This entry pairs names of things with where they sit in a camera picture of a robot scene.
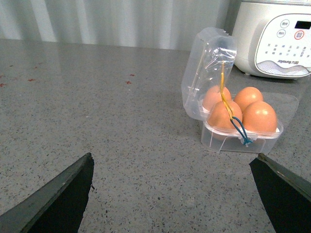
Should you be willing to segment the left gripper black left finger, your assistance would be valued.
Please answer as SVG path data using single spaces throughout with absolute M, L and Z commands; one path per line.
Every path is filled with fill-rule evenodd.
M 88 203 L 94 160 L 87 153 L 0 216 L 2 233 L 76 233 Z

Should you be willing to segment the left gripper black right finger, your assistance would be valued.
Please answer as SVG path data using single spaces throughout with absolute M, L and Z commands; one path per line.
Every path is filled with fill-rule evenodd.
M 265 211 L 277 233 L 311 231 L 311 183 L 263 153 L 250 163 Z

